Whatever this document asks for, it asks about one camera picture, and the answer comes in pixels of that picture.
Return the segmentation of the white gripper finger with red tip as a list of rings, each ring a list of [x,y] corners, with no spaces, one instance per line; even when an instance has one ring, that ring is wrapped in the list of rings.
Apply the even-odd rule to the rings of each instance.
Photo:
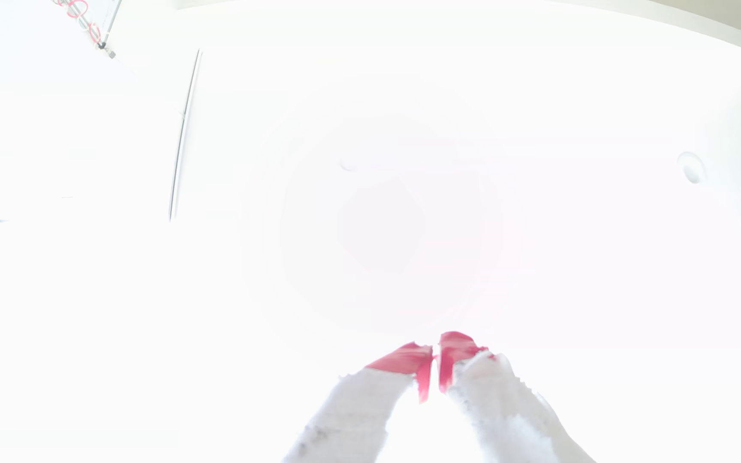
[[[406,343],[340,378],[283,462],[376,462],[401,398],[428,400],[433,362],[431,345]]]
[[[508,358],[458,331],[439,340],[439,389],[465,416],[485,462],[593,462]]]

